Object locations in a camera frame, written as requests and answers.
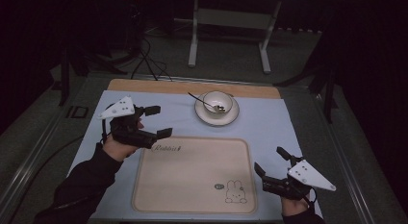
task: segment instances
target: white saucer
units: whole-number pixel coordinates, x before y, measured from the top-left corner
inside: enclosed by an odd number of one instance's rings
[[[203,99],[205,94],[201,94],[198,98],[200,100]],[[195,112],[197,113],[198,117],[204,122],[214,125],[214,126],[223,126],[228,125],[229,123],[233,122],[240,113],[240,107],[238,106],[237,101],[232,97],[232,108],[227,114],[223,113],[213,113],[209,112],[203,105],[202,102],[196,100],[195,101]]]

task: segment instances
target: metal spoon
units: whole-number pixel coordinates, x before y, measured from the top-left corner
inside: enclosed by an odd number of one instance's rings
[[[213,105],[210,105],[210,104],[208,104],[207,102],[205,102],[205,101],[199,99],[198,97],[192,95],[191,93],[189,93],[189,95],[190,95],[191,97],[195,98],[196,100],[198,100],[198,101],[200,101],[200,102],[202,102],[202,103],[205,103],[206,105],[211,106],[212,108],[214,108],[214,110],[215,110],[217,113],[224,113],[224,112],[225,112],[225,108],[222,107],[222,106],[218,106],[218,105],[213,106]]]

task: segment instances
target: human hand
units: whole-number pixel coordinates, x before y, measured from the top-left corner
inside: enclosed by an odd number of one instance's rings
[[[306,212],[309,209],[309,205],[304,199],[297,201],[281,197],[281,203],[282,215],[284,216],[296,215],[301,212]]]
[[[138,121],[138,129],[142,129],[144,126]],[[118,162],[123,162],[127,157],[134,154],[139,147],[133,145],[122,144],[109,135],[102,148],[111,158]]]

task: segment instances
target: beige mat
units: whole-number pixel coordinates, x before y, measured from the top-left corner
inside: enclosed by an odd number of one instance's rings
[[[132,200],[139,212],[252,213],[248,145],[237,138],[159,140],[143,149]]]

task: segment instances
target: dark background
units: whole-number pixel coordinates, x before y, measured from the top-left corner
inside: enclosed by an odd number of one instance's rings
[[[276,0],[202,0],[210,8],[270,12]],[[1,0],[1,129],[3,133],[47,88],[61,51],[81,45],[110,55],[128,45],[125,31],[154,18],[170,33],[172,18],[191,18],[192,0]],[[403,209],[408,174],[408,0],[285,0],[278,28],[323,31],[309,65],[336,71],[336,83],[353,109]],[[137,24],[129,18],[136,16]],[[137,45],[140,37],[130,37]]]

